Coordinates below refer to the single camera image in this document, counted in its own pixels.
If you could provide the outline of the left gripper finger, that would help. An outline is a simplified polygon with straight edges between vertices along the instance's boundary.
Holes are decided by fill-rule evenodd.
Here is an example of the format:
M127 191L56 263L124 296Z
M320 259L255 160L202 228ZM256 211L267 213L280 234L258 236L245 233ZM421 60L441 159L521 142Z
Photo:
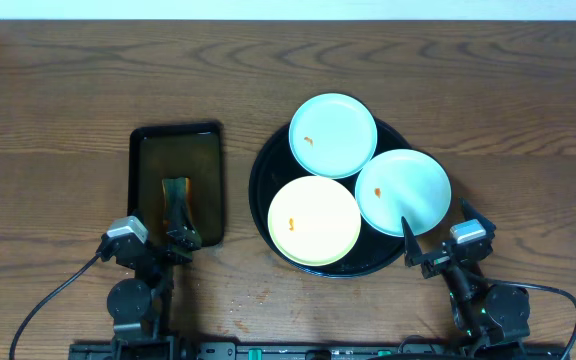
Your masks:
M192 223L189 205L186 201L179 205L178 219L181 244L188 250L199 250L202 247L202 238Z
M181 205L177 197L167 199L165 217L167 220L167 235L177 240L180 237L179 225L181 220Z

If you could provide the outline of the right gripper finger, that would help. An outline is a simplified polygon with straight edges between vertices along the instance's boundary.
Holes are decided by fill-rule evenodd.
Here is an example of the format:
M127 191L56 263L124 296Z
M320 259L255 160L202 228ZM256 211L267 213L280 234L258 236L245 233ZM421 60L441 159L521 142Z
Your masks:
M418 241L405 217L401 217L402 230L404 235L405 255L404 261L407 267L419 264L419 259L423 255Z
M465 220L477 220L487 233L496 231L496 225L477 211L465 198L460 198L459 202Z

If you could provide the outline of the light blue plate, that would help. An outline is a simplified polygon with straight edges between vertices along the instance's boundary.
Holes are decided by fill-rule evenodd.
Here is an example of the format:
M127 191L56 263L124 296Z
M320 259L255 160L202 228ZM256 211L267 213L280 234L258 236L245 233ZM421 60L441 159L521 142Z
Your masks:
M437 226L447 214L452 187L443 167L429 155L396 149L375 156L354 189L364 220L377 231L402 237L405 219L415 235Z
M289 146L308 172L331 179L358 173L377 147L376 121L359 100L340 93L310 98L289 124Z

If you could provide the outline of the light blue plate top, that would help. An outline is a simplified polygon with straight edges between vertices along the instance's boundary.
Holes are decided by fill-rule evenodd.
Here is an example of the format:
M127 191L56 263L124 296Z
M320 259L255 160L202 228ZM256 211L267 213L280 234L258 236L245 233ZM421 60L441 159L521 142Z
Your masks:
M289 124L289 146L308 172L331 179L358 173L377 147L376 121L359 100L340 93L310 98Z

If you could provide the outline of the green orange sponge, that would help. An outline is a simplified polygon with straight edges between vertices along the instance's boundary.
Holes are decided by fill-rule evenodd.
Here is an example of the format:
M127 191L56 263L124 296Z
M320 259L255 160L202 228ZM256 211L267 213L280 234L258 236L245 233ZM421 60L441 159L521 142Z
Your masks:
M177 197L179 199L179 204L181 204L183 201L186 201L189 205L189 211L192 220L190 179L186 177L163 179L162 189L164 194L164 218L166 219L165 208L167 199L170 197Z

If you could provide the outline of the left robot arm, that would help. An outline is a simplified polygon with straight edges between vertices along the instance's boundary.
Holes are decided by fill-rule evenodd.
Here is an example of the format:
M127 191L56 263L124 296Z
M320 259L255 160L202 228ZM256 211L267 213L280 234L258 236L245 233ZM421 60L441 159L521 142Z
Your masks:
M135 215L114 221L96 254L104 262L134 271L132 278L117 283L107 297L113 318L114 339L130 343L155 340L167 330L173 289L173 268L192 261L192 253L202 246L187 200L168 200L164 219L168 242L155 245L149 231Z

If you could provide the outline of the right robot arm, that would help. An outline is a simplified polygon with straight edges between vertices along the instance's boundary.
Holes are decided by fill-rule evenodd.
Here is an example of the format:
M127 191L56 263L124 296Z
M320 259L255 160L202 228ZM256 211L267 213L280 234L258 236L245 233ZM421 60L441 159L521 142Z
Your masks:
M484 279L479 262L493 252L496 225L465 199L460 205L464 221L450 228L449 239L439 249L428 253L421 250L407 219L401 219L405 265L420 267L426 279L444 279L455 325L475 344L519 341L530 334L528 292Z

